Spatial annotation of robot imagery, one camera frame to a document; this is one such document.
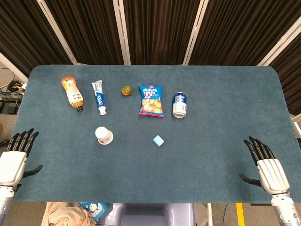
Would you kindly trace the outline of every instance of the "light blue block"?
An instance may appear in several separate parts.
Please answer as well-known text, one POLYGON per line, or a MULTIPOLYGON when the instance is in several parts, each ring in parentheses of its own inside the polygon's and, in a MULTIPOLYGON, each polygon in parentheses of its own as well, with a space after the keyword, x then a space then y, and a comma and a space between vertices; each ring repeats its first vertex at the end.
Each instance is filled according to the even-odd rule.
POLYGON ((158 147, 160 147, 164 143, 164 140, 159 135, 156 135, 153 141, 158 147))

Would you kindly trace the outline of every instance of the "bottle label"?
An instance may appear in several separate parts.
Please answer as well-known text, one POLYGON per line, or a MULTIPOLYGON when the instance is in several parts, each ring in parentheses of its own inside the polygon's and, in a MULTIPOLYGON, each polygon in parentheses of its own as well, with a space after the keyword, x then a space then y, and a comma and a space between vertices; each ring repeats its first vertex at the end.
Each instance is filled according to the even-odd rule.
POLYGON ((71 105, 73 105, 75 102, 83 101, 83 97, 80 94, 79 90, 77 89, 75 83, 73 80, 67 80, 66 81, 66 92, 67 97, 71 105))

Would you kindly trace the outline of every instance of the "blue snack packaging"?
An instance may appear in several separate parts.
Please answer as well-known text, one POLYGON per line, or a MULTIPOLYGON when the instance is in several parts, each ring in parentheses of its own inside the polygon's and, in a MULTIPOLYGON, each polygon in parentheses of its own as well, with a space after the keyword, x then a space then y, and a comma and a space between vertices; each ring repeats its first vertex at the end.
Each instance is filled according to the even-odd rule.
POLYGON ((139 85, 141 109, 139 115, 164 117, 162 110, 162 86, 139 85))

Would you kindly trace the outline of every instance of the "paper cup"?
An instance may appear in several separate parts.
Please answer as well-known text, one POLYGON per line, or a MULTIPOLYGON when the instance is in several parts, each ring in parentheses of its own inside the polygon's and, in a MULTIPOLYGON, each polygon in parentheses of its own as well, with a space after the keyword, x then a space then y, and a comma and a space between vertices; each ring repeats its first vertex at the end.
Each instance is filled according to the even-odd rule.
POLYGON ((95 130, 95 136, 101 145, 107 145, 113 140, 113 133, 103 126, 95 130))

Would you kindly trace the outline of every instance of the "dark brown curtain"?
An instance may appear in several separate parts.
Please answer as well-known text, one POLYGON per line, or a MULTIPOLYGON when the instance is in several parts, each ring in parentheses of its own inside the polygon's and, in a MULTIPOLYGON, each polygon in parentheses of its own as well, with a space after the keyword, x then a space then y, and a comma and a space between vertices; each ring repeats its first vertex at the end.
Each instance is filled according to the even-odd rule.
POLYGON ((270 64, 278 73, 291 114, 301 113, 301 33, 270 64))
POLYGON ((300 0, 210 0, 189 64, 257 65, 300 16, 300 0))
POLYGON ((79 63, 122 65, 112 0, 47 0, 79 63))
POLYGON ((0 52, 26 76, 38 65, 71 63, 35 0, 0 1, 0 52))
POLYGON ((182 64, 200 1, 123 2, 131 64, 182 64))

